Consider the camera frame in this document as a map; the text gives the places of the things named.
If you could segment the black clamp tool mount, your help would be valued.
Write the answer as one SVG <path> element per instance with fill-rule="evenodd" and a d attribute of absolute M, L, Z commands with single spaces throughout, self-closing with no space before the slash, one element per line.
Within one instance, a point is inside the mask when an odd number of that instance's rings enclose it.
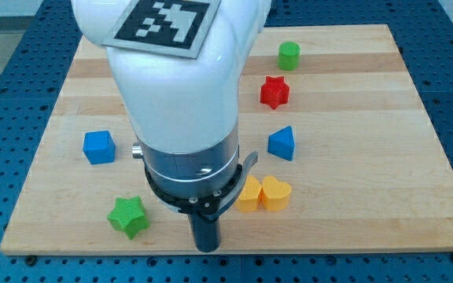
<path fill-rule="evenodd" d="M 178 197 L 163 190 L 156 179 L 151 175 L 151 169 L 145 166 L 145 176 L 153 193 L 172 211 L 192 215 L 221 215 L 238 199 L 249 175 L 249 170 L 258 161 L 258 153 L 247 155 L 243 164 L 237 164 L 234 175 L 221 189 L 214 189 L 211 193 L 199 197 L 197 193 L 190 196 Z"/>

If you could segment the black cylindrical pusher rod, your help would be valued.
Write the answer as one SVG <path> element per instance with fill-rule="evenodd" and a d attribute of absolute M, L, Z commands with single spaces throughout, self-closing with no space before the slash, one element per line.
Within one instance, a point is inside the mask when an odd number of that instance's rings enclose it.
<path fill-rule="evenodd" d="M 188 215 L 196 248 L 200 252 L 214 252 L 221 243 L 219 219 L 208 219 L 201 214 Z"/>

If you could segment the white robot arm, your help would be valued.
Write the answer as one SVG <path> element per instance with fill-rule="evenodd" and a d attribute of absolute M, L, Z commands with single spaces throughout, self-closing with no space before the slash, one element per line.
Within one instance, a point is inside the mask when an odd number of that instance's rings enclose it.
<path fill-rule="evenodd" d="M 105 49 L 152 191 L 186 214 L 200 251 L 258 159 L 239 157 L 238 84 L 268 0 L 72 1 L 83 35 Z"/>

